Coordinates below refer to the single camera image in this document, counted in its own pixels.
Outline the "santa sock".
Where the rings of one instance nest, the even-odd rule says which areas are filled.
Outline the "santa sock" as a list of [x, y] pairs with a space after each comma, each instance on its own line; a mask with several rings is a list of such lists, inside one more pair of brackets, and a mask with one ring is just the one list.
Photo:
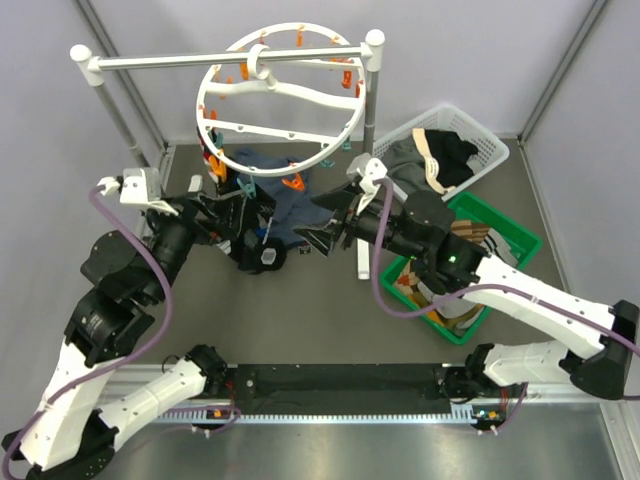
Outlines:
[[207, 170], [210, 171], [211, 170], [211, 164], [210, 164], [210, 156], [211, 156], [211, 152], [209, 151], [206, 142], [204, 141], [202, 136], [199, 136], [199, 142], [200, 142], [200, 147], [202, 150], [202, 157], [203, 157], [203, 162], [204, 165], [206, 166]]
[[227, 165], [214, 153], [209, 156], [210, 174], [216, 184], [216, 191], [222, 195], [227, 191], [228, 170]]

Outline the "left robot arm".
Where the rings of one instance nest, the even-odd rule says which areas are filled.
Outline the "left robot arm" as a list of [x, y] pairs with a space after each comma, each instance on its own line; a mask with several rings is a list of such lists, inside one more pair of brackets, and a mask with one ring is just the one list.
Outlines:
[[92, 479], [153, 420], [186, 400], [230, 390], [227, 363], [199, 344], [136, 392], [100, 400], [115, 371], [149, 350], [149, 308], [173, 309], [171, 287], [191, 249], [225, 244], [235, 261], [259, 258], [275, 203], [264, 192], [200, 192], [151, 199], [140, 209], [150, 236], [116, 223], [93, 245], [81, 268], [91, 287], [65, 328], [53, 376], [33, 417], [3, 439], [4, 463], [26, 462], [31, 479]]

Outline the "black grip sock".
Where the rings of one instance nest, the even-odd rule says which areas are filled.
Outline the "black grip sock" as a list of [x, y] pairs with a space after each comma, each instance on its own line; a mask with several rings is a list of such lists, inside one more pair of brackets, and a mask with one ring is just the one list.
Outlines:
[[277, 271], [286, 261], [287, 251], [282, 239], [273, 235], [274, 208], [256, 204], [255, 220], [250, 227], [250, 251], [256, 271]]
[[257, 275], [279, 270], [286, 260], [286, 248], [281, 240], [268, 238], [264, 241], [254, 232], [247, 232], [237, 244], [236, 262], [238, 268]]

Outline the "white round clip hanger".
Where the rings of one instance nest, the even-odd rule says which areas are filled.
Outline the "white round clip hanger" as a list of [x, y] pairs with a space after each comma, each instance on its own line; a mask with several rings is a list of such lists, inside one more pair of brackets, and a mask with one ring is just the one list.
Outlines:
[[[267, 37], [265, 42], [272, 49], [293, 49], [298, 44], [302, 44], [306, 48], [317, 48], [327, 47], [330, 44], [328, 38], [311, 32], [304, 32], [302, 35], [296, 35], [293, 32], [278, 33]], [[282, 82], [305, 86], [332, 95], [353, 97], [356, 94], [357, 80], [355, 78], [346, 80], [340, 70], [308, 68], [286, 63], [274, 63], [271, 69], [274, 76]], [[287, 96], [261, 93], [234, 95], [226, 98], [210, 95], [205, 101], [205, 112], [207, 115], [223, 121], [328, 136], [339, 134], [342, 127], [351, 117], [350, 112], [345, 110], [329, 109]], [[240, 140], [275, 140], [314, 145], [314, 151], [302, 161], [315, 155], [320, 150], [318, 144], [311, 142], [294, 142], [273, 137], [219, 130], [214, 133], [213, 140], [231, 159], [234, 154], [223, 146], [223, 136], [235, 137]]]

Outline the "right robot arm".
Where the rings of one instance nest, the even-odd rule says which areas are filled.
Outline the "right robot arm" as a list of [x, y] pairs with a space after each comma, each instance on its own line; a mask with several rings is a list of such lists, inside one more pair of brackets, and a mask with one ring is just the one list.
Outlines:
[[411, 260], [418, 277], [435, 293], [432, 307], [453, 299], [500, 311], [549, 336], [526, 345], [486, 343], [462, 367], [445, 378], [451, 396], [487, 396], [515, 384], [571, 384], [604, 400], [625, 400], [633, 356], [639, 352], [636, 333], [639, 308], [620, 300], [609, 306], [575, 297], [528, 276], [497, 255], [452, 232], [456, 218], [440, 197], [416, 191], [399, 213], [390, 197], [364, 209], [355, 186], [314, 198], [332, 211], [324, 224], [305, 225], [296, 233], [323, 255], [337, 241], [349, 246], [367, 241], [376, 252], [386, 249]]

